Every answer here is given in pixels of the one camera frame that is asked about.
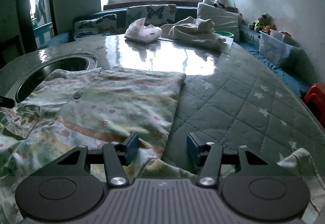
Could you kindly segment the butterfly cushion left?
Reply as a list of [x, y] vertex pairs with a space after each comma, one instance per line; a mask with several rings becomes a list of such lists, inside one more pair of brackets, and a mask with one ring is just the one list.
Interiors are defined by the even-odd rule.
[[93, 35], [114, 35], [117, 31], [117, 15], [108, 14], [96, 19], [81, 20], [74, 23], [73, 37], [79, 39]]

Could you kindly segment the cream folded garment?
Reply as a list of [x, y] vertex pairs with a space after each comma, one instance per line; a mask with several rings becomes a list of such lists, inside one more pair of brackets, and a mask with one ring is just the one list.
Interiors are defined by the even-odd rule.
[[226, 38], [214, 33], [214, 23], [211, 19], [195, 19], [189, 16], [175, 24], [165, 24], [160, 29], [161, 36], [171, 40], [223, 53], [228, 53], [230, 49]]

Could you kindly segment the green plush toy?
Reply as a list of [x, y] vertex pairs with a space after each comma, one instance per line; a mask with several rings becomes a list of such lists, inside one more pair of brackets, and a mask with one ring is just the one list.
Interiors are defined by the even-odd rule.
[[264, 32], [270, 34], [271, 30], [276, 30], [276, 26], [272, 24], [272, 18], [268, 13], [261, 14], [259, 18], [248, 25], [250, 30], [254, 32]]

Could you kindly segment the butterfly cushion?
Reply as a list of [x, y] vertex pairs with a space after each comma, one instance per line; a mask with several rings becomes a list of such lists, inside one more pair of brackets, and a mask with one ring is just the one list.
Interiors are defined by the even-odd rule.
[[114, 35], [117, 31], [117, 15], [108, 14], [96, 19], [81, 20], [74, 23], [73, 37], [79, 39], [93, 35]]
[[127, 8], [126, 25], [129, 26], [134, 21], [145, 18], [145, 25], [160, 27], [165, 24], [174, 24], [175, 16], [175, 4], [133, 6]]

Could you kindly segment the white plain pillow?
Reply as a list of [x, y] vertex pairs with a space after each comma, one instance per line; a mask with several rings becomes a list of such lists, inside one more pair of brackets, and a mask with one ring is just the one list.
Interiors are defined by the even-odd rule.
[[211, 19], [214, 23], [215, 31], [231, 32], [234, 35], [234, 41], [238, 42], [240, 40], [238, 25], [241, 17], [238, 14], [199, 2], [197, 7], [197, 18], [203, 20]]

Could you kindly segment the translucent storage box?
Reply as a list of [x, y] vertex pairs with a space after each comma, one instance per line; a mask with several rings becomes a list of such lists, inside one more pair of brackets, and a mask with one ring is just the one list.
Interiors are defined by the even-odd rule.
[[259, 54], [279, 68], [295, 65], [302, 49], [289, 45], [264, 32], [260, 33]]

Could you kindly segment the red plastic stool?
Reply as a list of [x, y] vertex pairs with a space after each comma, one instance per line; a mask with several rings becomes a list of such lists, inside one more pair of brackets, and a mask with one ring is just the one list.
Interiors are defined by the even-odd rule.
[[303, 101], [315, 118], [319, 121], [321, 126], [324, 127], [325, 84], [314, 83], [305, 95]]

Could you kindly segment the green plastic bowl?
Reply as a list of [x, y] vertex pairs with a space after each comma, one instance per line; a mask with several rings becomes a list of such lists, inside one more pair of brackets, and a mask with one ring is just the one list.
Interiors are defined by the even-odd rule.
[[231, 32], [228, 32], [228, 31], [214, 31], [215, 34], [219, 34], [221, 36], [224, 36], [224, 37], [229, 37], [229, 38], [233, 38], [234, 37], [234, 34], [232, 34]]

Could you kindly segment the black white plush toy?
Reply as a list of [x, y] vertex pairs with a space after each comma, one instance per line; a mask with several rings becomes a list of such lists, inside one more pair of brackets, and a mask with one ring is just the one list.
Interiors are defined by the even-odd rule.
[[220, 0], [203, 0], [202, 3], [211, 5], [215, 8], [226, 9], [227, 6], [224, 5]]

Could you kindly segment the butterfly cushion centre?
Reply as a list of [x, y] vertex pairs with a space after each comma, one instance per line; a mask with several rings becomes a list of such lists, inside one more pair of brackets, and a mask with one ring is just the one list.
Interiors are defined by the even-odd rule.
[[145, 25], [160, 27], [165, 24], [174, 24], [175, 16], [175, 4], [133, 6], [127, 8], [126, 25], [129, 26], [134, 21], [145, 18]]

